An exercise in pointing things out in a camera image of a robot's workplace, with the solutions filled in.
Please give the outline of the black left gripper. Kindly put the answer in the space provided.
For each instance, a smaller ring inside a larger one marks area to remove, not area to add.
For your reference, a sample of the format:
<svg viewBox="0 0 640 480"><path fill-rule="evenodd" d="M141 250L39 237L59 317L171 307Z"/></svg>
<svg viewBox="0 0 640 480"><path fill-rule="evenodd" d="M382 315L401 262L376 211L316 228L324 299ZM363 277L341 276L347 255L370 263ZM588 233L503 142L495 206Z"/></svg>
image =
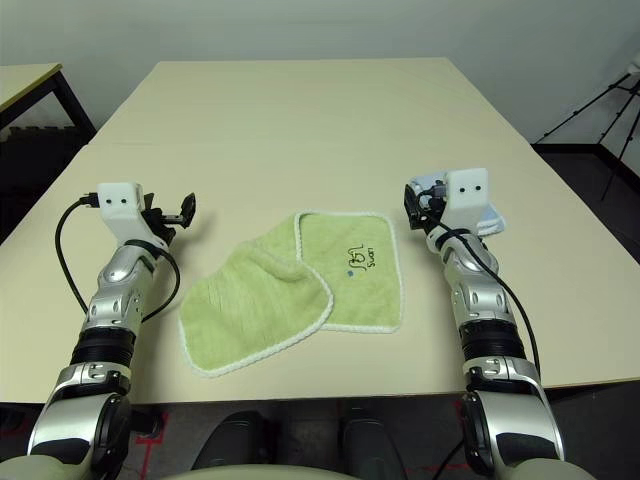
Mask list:
<svg viewBox="0 0 640 480"><path fill-rule="evenodd" d="M181 225L188 228L196 213L196 197L191 192L182 201L180 214L164 214L159 207L152 207L154 194L148 193L143 196L144 209L142 217L151 229L151 232L165 243L171 243L176 235L174 225Z"/></svg>

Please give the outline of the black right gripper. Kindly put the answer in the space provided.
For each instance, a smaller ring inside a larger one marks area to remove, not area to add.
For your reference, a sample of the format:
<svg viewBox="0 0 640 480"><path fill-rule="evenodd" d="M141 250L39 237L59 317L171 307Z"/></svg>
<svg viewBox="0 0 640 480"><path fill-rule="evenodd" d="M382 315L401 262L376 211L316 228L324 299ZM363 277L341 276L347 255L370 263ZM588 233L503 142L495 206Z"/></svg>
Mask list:
<svg viewBox="0 0 640 480"><path fill-rule="evenodd" d="M435 182L429 189L415 194L411 185L404 189L404 208L411 229L419 228L419 210L423 222L439 226L446 207L446 186L443 182Z"/></svg>

